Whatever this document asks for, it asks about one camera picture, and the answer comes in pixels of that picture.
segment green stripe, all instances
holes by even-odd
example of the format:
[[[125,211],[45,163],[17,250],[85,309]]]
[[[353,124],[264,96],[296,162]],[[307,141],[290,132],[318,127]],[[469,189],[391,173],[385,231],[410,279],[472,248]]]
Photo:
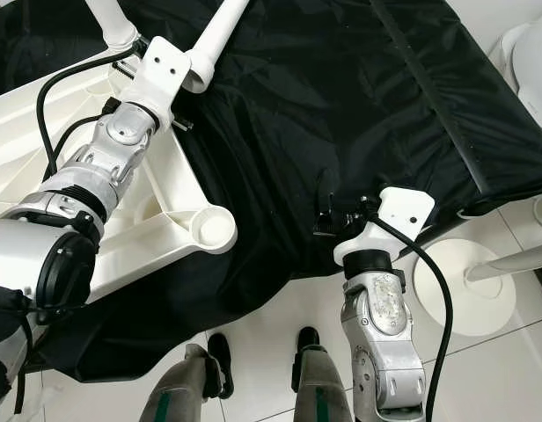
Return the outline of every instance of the green stripe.
[[[156,417],[154,422],[165,422],[165,417],[167,416],[167,408],[169,407],[169,393],[163,393],[157,402]]]
[[[316,389],[316,422],[329,422],[327,401],[324,399],[324,390]]]

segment black strap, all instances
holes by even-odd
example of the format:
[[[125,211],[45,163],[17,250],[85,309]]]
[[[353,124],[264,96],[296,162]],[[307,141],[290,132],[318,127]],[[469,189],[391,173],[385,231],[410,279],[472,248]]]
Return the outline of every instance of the black strap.
[[[404,62],[406,62],[410,72],[423,91],[429,104],[436,112],[439,121],[455,145],[455,148],[463,159],[466,168],[471,173],[472,180],[478,187],[480,193],[487,193],[490,189],[487,181],[484,179],[482,171],[480,171],[479,160],[477,160],[476,156],[474,155],[474,151],[470,148],[468,140],[466,140],[462,134],[460,127],[449,110],[449,107],[445,104],[441,98],[441,95],[439,95],[438,90],[433,85],[428,72],[415,55],[412,47],[407,41],[406,35],[400,31],[394,17],[388,11],[388,9],[386,9],[385,1],[370,0],[370,5],[385,26],[385,29],[392,38],[392,41],[394,41],[394,44],[399,49]]]
[[[18,371],[17,374],[17,398],[15,398],[15,415],[19,415],[23,411],[23,402],[25,401],[25,385],[26,385],[26,369],[25,364],[28,361],[28,358],[33,354],[33,332],[31,331],[31,326],[26,319],[26,315],[21,318],[21,327],[26,336],[26,356],[23,366]]]

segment white plastic bracket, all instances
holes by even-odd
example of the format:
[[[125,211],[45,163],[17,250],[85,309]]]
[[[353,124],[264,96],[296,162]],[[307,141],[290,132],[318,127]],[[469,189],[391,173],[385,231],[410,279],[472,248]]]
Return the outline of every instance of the white plastic bracket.
[[[433,198],[422,191],[387,187],[380,193],[381,206],[378,217],[400,233],[415,240],[436,204]],[[387,251],[395,260],[405,245],[374,222],[367,222],[358,236],[338,244],[333,250],[333,259],[343,266],[343,257],[351,252],[366,249]]]
[[[173,120],[172,102],[191,69],[187,55],[171,42],[155,37],[144,55],[132,84],[122,90],[120,101],[147,107],[166,130]]]

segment white stand base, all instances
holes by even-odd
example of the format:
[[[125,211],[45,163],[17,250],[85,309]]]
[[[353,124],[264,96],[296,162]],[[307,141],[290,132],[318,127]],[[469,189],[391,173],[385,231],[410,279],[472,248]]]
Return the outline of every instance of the white stand base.
[[[453,332],[485,336],[500,330],[516,307],[516,288],[510,275],[470,282],[465,271],[497,257],[488,248],[463,239],[446,239],[426,249],[447,280],[453,301]],[[441,325],[445,322],[443,295],[436,276],[419,259],[414,289],[423,308]]]

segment white pole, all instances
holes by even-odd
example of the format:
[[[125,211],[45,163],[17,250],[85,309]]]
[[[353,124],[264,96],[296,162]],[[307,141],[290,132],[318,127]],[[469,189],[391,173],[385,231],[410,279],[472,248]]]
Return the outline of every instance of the white pole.
[[[473,266],[465,273],[467,281],[479,281],[504,274],[522,273],[542,267],[542,246]]]
[[[183,83],[186,90],[201,93],[209,87],[215,63],[249,1],[224,0],[194,47],[187,51],[191,70]]]
[[[103,40],[114,52],[124,51],[139,37],[117,0],[85,0],[103,30]]]

